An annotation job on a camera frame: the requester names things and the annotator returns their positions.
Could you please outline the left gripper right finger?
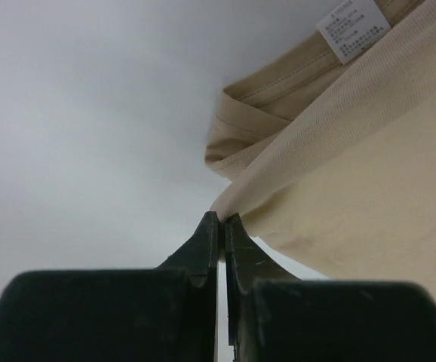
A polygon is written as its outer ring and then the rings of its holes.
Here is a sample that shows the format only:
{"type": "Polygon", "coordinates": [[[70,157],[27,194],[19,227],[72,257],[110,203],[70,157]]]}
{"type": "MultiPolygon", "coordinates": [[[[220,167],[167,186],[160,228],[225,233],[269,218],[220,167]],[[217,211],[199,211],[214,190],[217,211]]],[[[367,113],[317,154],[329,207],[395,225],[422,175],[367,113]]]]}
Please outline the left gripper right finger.
{"type": "Polygon", "coordinates": [[[236,361],[436,361],[436,303],[397,281],[305,281],[223,224],[236,361]]]}

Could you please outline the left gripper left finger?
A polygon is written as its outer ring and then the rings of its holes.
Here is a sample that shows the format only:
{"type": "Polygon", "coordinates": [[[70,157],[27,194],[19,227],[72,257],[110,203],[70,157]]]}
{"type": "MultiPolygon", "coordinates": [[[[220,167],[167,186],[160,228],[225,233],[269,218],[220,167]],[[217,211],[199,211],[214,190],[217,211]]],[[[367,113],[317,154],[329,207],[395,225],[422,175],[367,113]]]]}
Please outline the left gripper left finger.
{"type": "Polygon", "coordinates": [[[156,268],[28,271],[0,296],[0,361],[214,361],[219,220],[156,268]]]}

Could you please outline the beige t shirt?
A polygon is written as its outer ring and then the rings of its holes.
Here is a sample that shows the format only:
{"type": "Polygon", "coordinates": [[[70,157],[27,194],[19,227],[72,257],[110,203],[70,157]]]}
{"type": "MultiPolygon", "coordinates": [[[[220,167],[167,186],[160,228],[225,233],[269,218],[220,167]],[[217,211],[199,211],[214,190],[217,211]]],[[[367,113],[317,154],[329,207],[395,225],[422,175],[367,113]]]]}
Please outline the beige t shirt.
{"type": "Polygon", "coordinates": [[[436,298],[436,1],[346,1],[223,89],[212,210],[331,278],[436,298]]]}

